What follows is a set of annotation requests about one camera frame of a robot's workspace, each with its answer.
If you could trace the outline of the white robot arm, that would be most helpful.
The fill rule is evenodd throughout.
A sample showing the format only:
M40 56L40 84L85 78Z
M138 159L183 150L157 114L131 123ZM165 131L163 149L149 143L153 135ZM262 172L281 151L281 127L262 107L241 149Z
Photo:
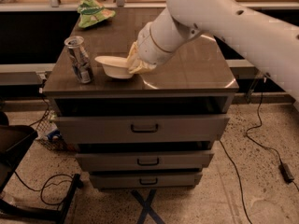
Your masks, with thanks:
M235 0L166 0L131 46L129 72L153 70L203 33L222 40L299 101L299 27Z

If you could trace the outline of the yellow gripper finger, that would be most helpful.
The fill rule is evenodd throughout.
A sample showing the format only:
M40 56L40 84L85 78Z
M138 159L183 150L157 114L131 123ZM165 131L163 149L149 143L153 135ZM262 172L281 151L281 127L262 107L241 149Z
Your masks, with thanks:
M154 64L145 63L140 59L136 41L130 47L126 62L128 65L128 72L133 75L148 73L156 68Z

